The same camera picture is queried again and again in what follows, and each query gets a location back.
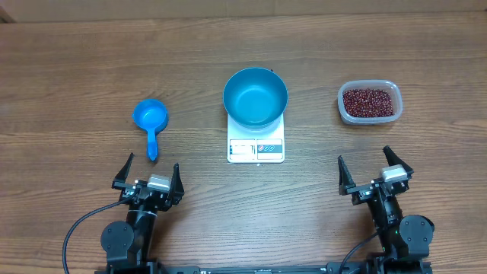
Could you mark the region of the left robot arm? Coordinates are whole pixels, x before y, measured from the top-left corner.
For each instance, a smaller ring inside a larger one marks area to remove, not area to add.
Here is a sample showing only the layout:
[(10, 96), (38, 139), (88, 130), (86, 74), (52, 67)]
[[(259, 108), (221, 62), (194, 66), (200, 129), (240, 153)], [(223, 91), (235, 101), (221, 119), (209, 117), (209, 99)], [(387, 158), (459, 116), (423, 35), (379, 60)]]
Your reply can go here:
[(158, 213), (168, 211), (183, 198), (180, 166), (173, 166), (171, 177), (152, 174), (147, 181), (128, 184), (133, 158), (131, 154), (112, 182), (112, 188), (121, 192), (118, 203), (129, 209), (125, 221), (108, 224), (100, 236), (107, 258), (105, 272), (166, 273), (159, 260), (149, 257), (149, 251)]

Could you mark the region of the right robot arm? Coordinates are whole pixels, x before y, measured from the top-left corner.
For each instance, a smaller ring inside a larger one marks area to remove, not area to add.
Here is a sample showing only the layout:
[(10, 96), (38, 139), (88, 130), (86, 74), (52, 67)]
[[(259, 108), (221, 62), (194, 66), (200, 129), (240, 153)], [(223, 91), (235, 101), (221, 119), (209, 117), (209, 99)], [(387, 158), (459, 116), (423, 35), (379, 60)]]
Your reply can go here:
[[(429, 245), (434, 223), (423, 215), (403, 215), (397, 195), (409, 189), (414, 170), (385, 146), (388, 166), (368, 185), (358, 186), (341, 156), (338, 157), (339, 194), (350, 195), (352, 204), (367, 204), (376, 232), (352, 248), (337, 269), (338, 273), (431, 273)], [(351, 262), (352, 255), (374, 238), (382, 251), (371, 253), (364, 262)]]

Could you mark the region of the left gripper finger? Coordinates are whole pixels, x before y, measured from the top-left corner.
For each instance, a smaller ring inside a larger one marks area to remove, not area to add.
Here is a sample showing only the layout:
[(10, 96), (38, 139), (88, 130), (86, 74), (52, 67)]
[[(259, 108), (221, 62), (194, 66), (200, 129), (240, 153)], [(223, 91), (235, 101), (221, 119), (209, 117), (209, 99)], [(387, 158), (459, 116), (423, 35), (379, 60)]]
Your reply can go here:
[(118, 174), (114, 177), (114, 182), (125, 182), (128, 175), (129, 175), (129, 170), (132, 164), (132, 160), (135, 157), (133, 153), (129, 155), (129, 158), (127, 159), (126, 163), (122, 167), (122, 169), (118, 172)]
[(171, 178), (170, 194), (168, 198), (172, 205), (178, 205), (184, 196), (184, 188), (180, 178), (180, 166), (176, 163), (173, 166), (173, 174)]

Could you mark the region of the blue plastic measuring scoop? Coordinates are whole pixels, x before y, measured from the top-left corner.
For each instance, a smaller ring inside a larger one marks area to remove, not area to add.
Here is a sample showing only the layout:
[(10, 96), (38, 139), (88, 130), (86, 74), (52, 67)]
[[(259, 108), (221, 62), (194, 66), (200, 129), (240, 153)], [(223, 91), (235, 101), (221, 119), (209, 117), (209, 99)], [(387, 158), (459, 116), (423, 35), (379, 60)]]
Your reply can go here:
[(158, 157), (157, 134), (168, 124), (168, 112), (165, 105), (156, 99), (146, 99), (135, 107), (132, 118), (134, 123), (147, 133), (147, 157), (156, 161)]

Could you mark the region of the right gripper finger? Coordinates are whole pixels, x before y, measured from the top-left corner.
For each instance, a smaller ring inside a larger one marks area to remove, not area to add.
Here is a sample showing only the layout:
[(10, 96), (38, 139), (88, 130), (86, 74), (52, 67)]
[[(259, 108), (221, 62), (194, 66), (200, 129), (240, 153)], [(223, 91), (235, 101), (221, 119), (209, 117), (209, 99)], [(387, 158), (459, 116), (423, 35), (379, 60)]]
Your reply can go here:
[(383, 147), (383, 153), (387, 159), (387, 163), (390, 167), (395, 165), (401, 165), (405, 172), (411, 176), (413, 174), (413, 169), (401, 158), (399, 158), (394, 151), (390, 148), (390, 146), (386, 145)]
[(347, 168), (342, 156), (338, 156), (339, 167), (339, 194), (345, 196), (349, 194), (349, 189), (355, 188), (356, 184)]

